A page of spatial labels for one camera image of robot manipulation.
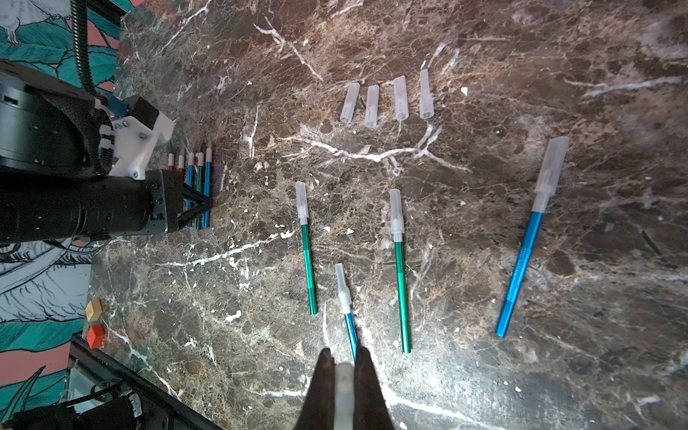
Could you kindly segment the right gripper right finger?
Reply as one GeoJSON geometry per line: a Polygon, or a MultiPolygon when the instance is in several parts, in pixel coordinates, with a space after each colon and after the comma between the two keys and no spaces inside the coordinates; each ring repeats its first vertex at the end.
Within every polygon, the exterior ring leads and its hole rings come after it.
{"type": "Polygon", "coordinates": [[[354,365],[354,416],[356,430],[394,430],[370,351],[358,346],[354,365]]]}

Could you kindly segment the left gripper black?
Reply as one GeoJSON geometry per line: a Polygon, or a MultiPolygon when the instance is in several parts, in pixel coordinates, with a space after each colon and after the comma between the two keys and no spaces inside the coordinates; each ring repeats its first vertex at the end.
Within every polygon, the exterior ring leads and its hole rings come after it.
{"type": "Polygon", "coordinates": [[[188,186],[177,171],[146,171],[144,185],[152,202],[145,233],[177,232],[201,219],[212,207],[211,198],[188,186]]]}

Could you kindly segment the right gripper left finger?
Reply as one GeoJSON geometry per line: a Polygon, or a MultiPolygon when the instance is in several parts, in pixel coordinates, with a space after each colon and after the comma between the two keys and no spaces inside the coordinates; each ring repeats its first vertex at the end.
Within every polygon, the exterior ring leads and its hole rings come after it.
{"type": "Polygon", "coordinates": [[[333,430],[335,368],[331,350],[323,349],[317,359],[295,430],[333,430]]]}

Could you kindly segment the blue carving knife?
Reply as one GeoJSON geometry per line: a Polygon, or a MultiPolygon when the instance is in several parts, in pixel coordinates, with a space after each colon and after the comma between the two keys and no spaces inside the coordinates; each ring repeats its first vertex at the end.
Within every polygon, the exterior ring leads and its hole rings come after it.
{"type": "Polygon", "coordinates": [[[358,335],[354,315],[352,313],[351,305],[352,299],[349,287],[347,285],[344,267],[342,263],[335,264],[336,279],[338,284],[338,298],[340,302],[340,309],[344,315],[344,320],[347,326],[349,345],[353,360],[357,359],[358,352],[358,335]]]}
{"type": "MultiPolygon", "coordinates": [[[[205,152],[205,167],[204,167],[204,194],[211,197],[211,163],[212,163],[212,148],[208,145],[205,152]]],[[[210,211],[206,211],[202,217],[202,227],[208,229],[210,227],[210,211]]]]}
{"type": "Polygon", "coordinates": [[[186,164],[186,184],[189,187],[193,187],[193,178],[195,176],[195,154],[193,152],[186,154],[186,164]]]}
{"type": "Polygon", "coordinates": [[[545,156],[539,170],[539,176],[537,177],[535,198],[531,208],[529,224],[514,265],[505,302],[503,302],[497,321],[496,335],[500,338],[504,338],[507,335],[548,202],[557,190],[570,141],[569,137],[560,136],[550,140],[546,147],[545,156]]]}

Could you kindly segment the green carving knife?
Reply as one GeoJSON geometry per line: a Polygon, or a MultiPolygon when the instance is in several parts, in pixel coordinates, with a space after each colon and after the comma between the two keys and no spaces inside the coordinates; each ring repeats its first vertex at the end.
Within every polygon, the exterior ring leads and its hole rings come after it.
{"type": "Polygon", "coordinates": [[[401,347],[405,354],[410,354],[412,349],[411,329],[410,329],[410,305],[408,287],[405,274],[405,255],[404,255],[404,234],[405,225],[403,217],[403,207],[401,191],[392,189],[391,199],[391,231],[394,243],[396,274],[398,284],[399,314],[401,323],[401,347]]]}
{"type": "MultiPolygon", "coordinates": [[[[204,193],[204,164],[205,164],[205,157],[203,152],[198,152],[196,154],[196,170],[195,170],[195,178],[196,178],[196,191],[199,193],[204,193]]],[[[198,217],[196,218],[195,221],[195,228],[196,229],[201,229],[202,228],[202,217],[204,215],[199,214],[198,217]]]]}
{"type": "Polygon", "coordinates": [[[312,263],[311,254],[311,243],[309,237],[309,211],[308,202],[306,196],[306,184],[304,182],[295,182],[296,190],[296,206],[297,206],[297,216],[299,220],[299,225],[301,228],[303,253],[305,259],[306,267],[306,283],[307,283],[307,294],[309,301],[309,309],[311,315],[316,315],[318,313],[317,298],[315,294],[315,277],[314,268],[312,263]]]}

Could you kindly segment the translucent protective cap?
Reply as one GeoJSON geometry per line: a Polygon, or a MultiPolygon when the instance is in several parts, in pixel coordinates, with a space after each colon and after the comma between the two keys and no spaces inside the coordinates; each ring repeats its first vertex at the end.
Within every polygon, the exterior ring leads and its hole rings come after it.
{"type": "Polygon", "coordinates": [[[340,363],[336,365],[334,385],[334,430],[354,429],[354,376],[355,369],[351,363],[340,363]]]}
{"type": "Polygon", "coordinates": [[[428,70],[422,69],[419,74],[420,100],[419,116],[422,119],[432,118],[435,114],[434,99],[430,90],[428,70]]]}
{"type": "Polygon", "coordinates": [[[378,106],[379,106],[380,88],[378,85],[371,85],[367,88],[367,97],[365,98],[365,121],[364,126],[367,128],[375,128],[378,120],[378,106]]]}
{"type": "Polygon", "coordinates": [[[358,101],[359,90],[360,84],[358,82],[350,82],[347,86],[346,98],[340,113],[340,121],[344,124],[348,125],[352,122],[358,101]]]}
{"type": "Polygon", "coordinates": [[[404,75],[393,80],[394,114],[397,121],[405,121],[409,116],[407,81],[404,75]]]}

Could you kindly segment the blue carving knife front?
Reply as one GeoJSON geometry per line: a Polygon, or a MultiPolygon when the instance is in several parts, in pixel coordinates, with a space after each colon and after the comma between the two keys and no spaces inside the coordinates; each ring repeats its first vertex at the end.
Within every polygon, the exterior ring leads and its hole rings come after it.
{"type": "Polygon", "coordinates": [[[352,299],[349,287],[347,285],[344,267],[342,263],[335,264],[336,279],[338,284],[338,298],[340,302],[340,309],[344,315],[344,320],[347,326],[349,345],[353,360],[357,359],[358,352],[358,335],[354,315],[352,313],[351,305],[352,299]]]}

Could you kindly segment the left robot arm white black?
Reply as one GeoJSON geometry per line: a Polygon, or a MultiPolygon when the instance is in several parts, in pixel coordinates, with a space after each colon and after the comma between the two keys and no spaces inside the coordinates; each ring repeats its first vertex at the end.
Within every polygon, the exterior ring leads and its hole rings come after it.
{"type": "Polygon", "coordinates": [[[206,226],[210,168],[148,165],[174,123],[125,100],[102,70],[128,1],[1,5],[1,243],[173,233],[206,226]]]}

